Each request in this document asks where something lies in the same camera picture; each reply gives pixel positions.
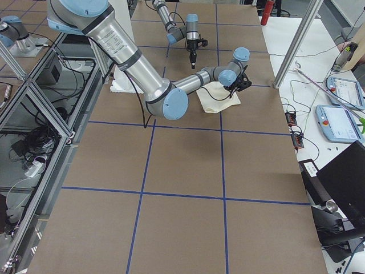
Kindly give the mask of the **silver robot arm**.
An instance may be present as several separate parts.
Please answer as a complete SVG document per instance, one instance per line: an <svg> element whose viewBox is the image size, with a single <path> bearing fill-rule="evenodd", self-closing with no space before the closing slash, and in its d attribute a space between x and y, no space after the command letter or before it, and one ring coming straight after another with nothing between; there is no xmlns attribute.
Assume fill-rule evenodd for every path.
<svg viewBox="0 0 365 274"><path fill-rule="evenodd" d="M162 78L117 21L109 1L47 1L47 20L53 30L94 41L139 86L145 109L154 116L180 119L188 95L210 82L220 82L230 95L252 84L245 74L250 52L244 47L235 49L227 66L205 67L176 82Z"/></svg>
<svg viewBox="0 0 365 274"><path fill-rule="evenodd" d="M184 40L185 49L189 53L191 69L195 69L197 50L208 45L208 41L198 31L198 15L188 14L184 20L178 13L170 12L165 1L151 2L167 32L168 43L173 45Z"/></svg>

